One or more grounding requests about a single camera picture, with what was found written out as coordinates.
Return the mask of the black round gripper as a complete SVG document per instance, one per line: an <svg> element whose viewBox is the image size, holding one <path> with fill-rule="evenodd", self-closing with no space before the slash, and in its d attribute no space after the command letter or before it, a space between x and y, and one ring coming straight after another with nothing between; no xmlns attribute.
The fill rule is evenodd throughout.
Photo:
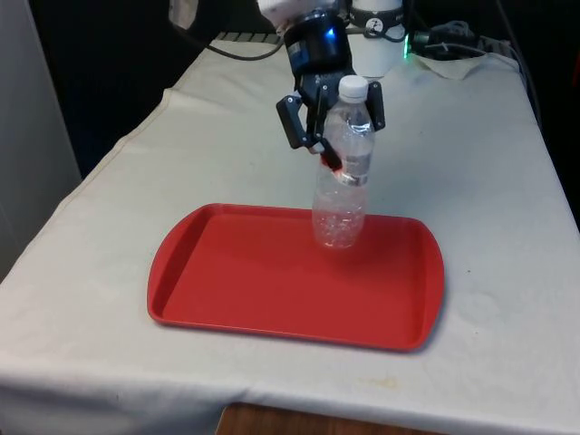
<svg viewBox="0 0 580 435"><path fill-rule="evenodd" d="M283 35L295 79L293 93L283 97L276 111L290 147L318 154L332 171L343 164L324 136L329 110L337 103L337 86L310 76L353 75L353 58L346 24L336 11L313 11L297 17ZM370 82L366 108L375 131L386 127L382 85Z"/></svg>

